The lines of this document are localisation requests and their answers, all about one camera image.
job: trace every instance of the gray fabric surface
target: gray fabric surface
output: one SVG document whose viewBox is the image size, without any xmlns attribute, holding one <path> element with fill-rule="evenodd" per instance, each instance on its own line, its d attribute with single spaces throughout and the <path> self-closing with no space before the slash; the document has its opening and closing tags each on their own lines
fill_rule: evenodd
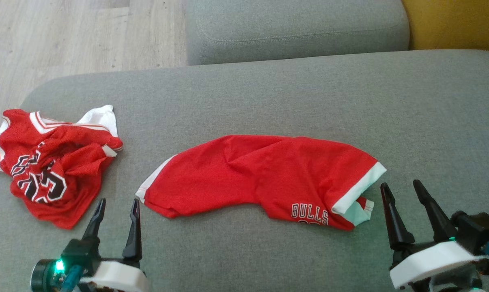
<svg viewBox="0 0 489 292">
<path fill-rule="evenodd" d="M 189 0 L 190 65 L 408 49 L 400 0 Z"/>
<path fill-rule="evenodd" d="M 409 231 L 432 239 L 412 187 L 447 214 L 489 213 L 489 52 L 436 50 L 81 75 L 39 87 L 23 108 L 75 121 L 114 105 L 125 142 L 105 174 L 100 253 L 118 257 L 137 187 L 162 161 L 222 135 L 346 142 L 388 169 L 365 192 L 372 220 L 352 232 L 270 220 L 257 206 L 168 220 L 142 207 L 142 268 L 152 291 L 392 291 L 379 185 Z M 84 231 L 31 217 L 0 175 L 0 291 L 28 291 L 33 265 Z M 489 291 L 489 277 L 485 278 Z"/>
</svg>

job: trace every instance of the black round motor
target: black round motor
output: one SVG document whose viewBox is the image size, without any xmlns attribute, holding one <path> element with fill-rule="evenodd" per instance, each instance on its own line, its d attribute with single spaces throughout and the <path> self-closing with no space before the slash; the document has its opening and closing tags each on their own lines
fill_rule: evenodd
<svg viewBox="0 0 489 292">
<path fill-rule="evenodd" d="M 31 272 L 30 286 L 33 292 L 53 292 L 51 280 L 55 273 L 55 259 L 40 260 Z"/>
</svg>

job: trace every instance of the red fabric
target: red fabric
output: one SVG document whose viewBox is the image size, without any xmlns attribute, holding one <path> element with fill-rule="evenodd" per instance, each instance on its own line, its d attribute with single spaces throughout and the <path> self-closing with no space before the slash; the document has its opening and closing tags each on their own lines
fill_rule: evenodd
<svg viewBox="0 0 489 292">
<path fill-rule="evenodd" d="M 122 148 L 122 141 L 100 125 L 44 124 L 40 133 L 21 109 L 4 112 L 9 126 L 0 135 L 5 152 L 0 168 L 13 177 L 10 190 L 35 218 L 71 229 L 98 195 L 101 174 L 113 160 L 102 146 Z"/>
<path fill-rule="evenodd" d="M 230 135 L 173 157 L 146 189 L 144 204 L 174 218 L 252 203 L 270 218 L 351 230 L 331 207 L 376 163 L 338 142 Z M 365 201 L 358 199 L 362 207 Z"/>
</svg>

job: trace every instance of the mustard yellow fabric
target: mustard yellow fabric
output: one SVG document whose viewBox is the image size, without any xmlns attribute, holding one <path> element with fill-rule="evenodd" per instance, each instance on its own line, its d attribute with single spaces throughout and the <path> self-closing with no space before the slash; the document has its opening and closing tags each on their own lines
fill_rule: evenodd
<svg viewBox="0 0 489 292">
<path fill-rule="evenodd" d="M 489 50 L 489 0 L 402 0 L 410 49 Z"/>
</svg>

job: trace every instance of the white plastic robot part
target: white plastic robot part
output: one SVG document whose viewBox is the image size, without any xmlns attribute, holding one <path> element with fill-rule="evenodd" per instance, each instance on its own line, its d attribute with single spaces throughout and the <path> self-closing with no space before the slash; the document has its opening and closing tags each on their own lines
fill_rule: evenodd
<svg viewBox="0 0 489 292">
<path fill-rule="evenodd" d="M 420 281 L 487 258 L 486 255 L 472 255 L 455 241 L 442 242 L 404 259 L 390 271 L 390 278 L 397 289 L 409 282 Z"/>
<path fill-rule="evenodd" d="M 100 262 L 95 275 L 83 277 L 80 282 L 93 282 L 97 287 L 109 287 L 125 292 L 149 292 L 149 282 L 142 270 L 116 261 Z"/>
</svg>

